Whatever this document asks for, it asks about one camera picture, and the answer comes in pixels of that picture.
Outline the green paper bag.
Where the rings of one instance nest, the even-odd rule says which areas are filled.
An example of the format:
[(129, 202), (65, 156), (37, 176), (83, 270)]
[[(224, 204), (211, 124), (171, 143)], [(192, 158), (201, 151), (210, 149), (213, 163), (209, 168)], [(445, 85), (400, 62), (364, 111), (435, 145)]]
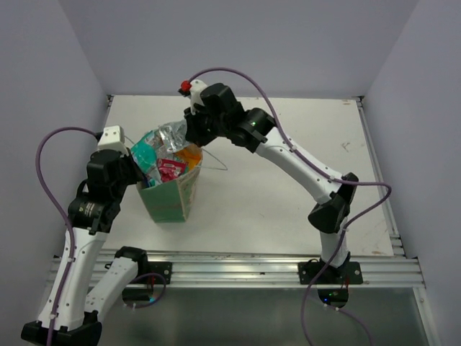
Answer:
[[(193, 170), (186, 170), (177, 179), (155, 187), (147, 185), (146, 176), (143, 173), (143, 180), (137, 184), (137, 191), (155, 223), (181, 223), (188, 219), (200, 171), (206, 168), (203, 164), (204, 155), (208, 153), (202, 150), (202, 161)], [(171, 152), (167, 159), (182, 161), (176, 153)]]

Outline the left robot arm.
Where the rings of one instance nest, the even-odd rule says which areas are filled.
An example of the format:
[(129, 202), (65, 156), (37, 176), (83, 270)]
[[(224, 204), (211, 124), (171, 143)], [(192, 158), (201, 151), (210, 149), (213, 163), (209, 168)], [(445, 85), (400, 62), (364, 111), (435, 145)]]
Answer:
[(93, 153), (86, 171), (68, 207), (70, 228), (48, 301), (22, 328), (21, 338), (34, 345), (97, 345), (102, 322), (122, 291), (150, 273), (146, 251), (122, 247), (103, 278), (89, 286), (127, 186), (142, 174), (128, 151), (113, 149)]

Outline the teal candy packet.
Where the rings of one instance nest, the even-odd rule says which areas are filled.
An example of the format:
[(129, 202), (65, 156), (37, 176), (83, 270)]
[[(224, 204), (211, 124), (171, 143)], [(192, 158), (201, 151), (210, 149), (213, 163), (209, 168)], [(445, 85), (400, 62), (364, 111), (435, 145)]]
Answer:
[(169, 152), (159, 130), (146, 133), (132, 148), (134, 161), (146, 176), (149, 187), (163, 184), (166, 180), (159, 169), (158, 160), (166, 159)]

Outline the grey snack packet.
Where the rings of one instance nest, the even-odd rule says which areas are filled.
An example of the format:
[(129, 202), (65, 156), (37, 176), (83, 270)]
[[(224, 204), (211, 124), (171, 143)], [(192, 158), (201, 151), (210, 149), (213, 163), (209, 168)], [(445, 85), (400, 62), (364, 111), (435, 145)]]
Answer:
[(168, 152), (176, 153), (190, 144), (190, 142), (186, 139), (186, 120), (160, 125), (158, 127), (158, 132)]

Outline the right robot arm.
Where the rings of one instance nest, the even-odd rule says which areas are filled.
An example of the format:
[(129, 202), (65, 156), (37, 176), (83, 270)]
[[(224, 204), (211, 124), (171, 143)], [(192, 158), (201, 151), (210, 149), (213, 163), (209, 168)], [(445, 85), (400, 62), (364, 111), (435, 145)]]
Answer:
[(234, 146), (270, 161), (300, 184), (314, 199), (309, 223), (321, 237), (321, 274), (337, 283), (346, 275), (350, 252), (342, 236), (355, 194), (356, 175), (332, 171), (324, 177), (295, 153), (297, 146), (284, 139), (272, 115), (261, 108), (245, 110), (229, 86), (183, 81), (179, 93), (190, 100), (184, 111), (186, 140), (199, 147), (216, 138), (227, 138)]

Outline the pink snack packet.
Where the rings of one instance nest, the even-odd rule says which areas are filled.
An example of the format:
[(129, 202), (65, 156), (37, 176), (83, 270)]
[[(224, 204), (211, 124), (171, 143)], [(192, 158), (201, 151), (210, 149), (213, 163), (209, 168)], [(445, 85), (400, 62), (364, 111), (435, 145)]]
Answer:
[(187, 164), (172, 159), (158, 159), (157, 169), (162, 182), (170, 182), (177, 179), (187, 170)]

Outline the orange yellow snack packet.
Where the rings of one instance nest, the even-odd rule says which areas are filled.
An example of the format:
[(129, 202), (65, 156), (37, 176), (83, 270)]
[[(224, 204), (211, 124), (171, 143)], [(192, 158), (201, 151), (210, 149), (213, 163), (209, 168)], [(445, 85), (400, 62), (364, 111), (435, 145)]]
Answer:
[(187, 165), (187, 170), (190, 171), (202, 161), (202, 150), (196, 145), (189, 145), (181, 151), (177, 151), (176, 156)]

